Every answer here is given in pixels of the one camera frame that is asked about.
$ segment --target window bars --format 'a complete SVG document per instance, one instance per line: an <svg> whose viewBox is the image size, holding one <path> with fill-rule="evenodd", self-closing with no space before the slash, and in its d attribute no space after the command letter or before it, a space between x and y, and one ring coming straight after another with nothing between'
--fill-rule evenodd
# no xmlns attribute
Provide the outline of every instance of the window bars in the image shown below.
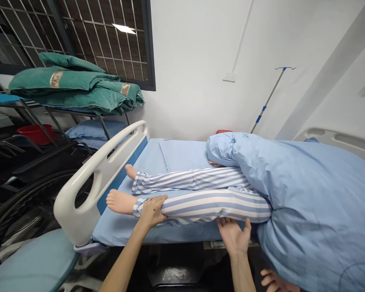
<svg viewBox="0 0 365 292"><path fill-rule="evenodd" d="M40 52L77 56L154 90L149 0L0 0L0 71L45 66ZM117 30L127 26L135 34Z"/></svg>

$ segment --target white bed rail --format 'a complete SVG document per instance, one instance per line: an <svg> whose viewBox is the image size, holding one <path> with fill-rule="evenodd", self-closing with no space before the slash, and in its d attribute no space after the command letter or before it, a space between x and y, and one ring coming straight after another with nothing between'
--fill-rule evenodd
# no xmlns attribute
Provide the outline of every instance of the white bed rail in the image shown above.
<svg viewBox="0 0 365 292"><path fill-rule="evenodd" d="M294 140L304 141L315 137L320 143L337 146L365 160L365 139L335 130L310 128L298 135Z"/></svg>
<svg viewBox="0 0 365 292"><path fill-rule="evenodd" d="M131 132L132 135L108 157ZM100 218L97 202L145 137L149 139L145 121L129 125L94 153L59 192L54 203L54 216L74 245L82 246L89 242ZM91 191L85 202L75 208L77 193L92 174Z"/></svg>

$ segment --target patient manikin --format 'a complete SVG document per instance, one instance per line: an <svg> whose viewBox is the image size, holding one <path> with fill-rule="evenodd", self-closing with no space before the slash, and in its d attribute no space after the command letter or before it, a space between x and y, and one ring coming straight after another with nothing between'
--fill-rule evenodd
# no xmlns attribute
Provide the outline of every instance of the patient manikin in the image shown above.
<svg viewBox="0 0 365 292"><path fill-rule="evenodd" d="M165 200L161 212L168 220L163 224L180 226L210 222L217 217L241 221L249 218L252 223L262 223L271 216L270 204L252 189L239 168L206 168L157 175L137 172L130 164L125 168L128 177L134 180L134 195L179 189L193 191ZM148 199L113 189L107 196L107 205L114 212L140 217Z"/></svg>

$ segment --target wheelchair wheel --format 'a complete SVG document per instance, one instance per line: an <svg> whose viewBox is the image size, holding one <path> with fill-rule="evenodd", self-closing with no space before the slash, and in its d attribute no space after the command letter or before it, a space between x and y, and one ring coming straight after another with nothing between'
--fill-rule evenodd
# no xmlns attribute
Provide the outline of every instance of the wheelchair wheel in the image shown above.
<svg viewBox="0 0 365 292"><path fill-rule="evenodd" d="M58 192L77 170L66 170L26 186L0 207L0 264L32 238L60 228L53 206ZM81 205L92 186L88 179L75 205Z"/></svg>

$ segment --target footboard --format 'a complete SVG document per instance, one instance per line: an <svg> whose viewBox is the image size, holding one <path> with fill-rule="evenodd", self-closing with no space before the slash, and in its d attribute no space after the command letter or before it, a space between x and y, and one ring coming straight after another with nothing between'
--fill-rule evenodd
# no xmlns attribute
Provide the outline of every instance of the footboard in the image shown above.
<svg viewBox="0 0 365 292"><path fill-rule="evenodd" d="M132 135L114 150L131 132ZM54 203L54 216L74 245L82 246L90 241L93 229L105 208L105 202L100 201L98 204L99 200L118 174L125 177L124 166L129 160L131 164L136 161L148 139L145 121L128 126L94 153L63 186ZM85 202L75 208L77 193L92 174L91 191Z"/></svg>

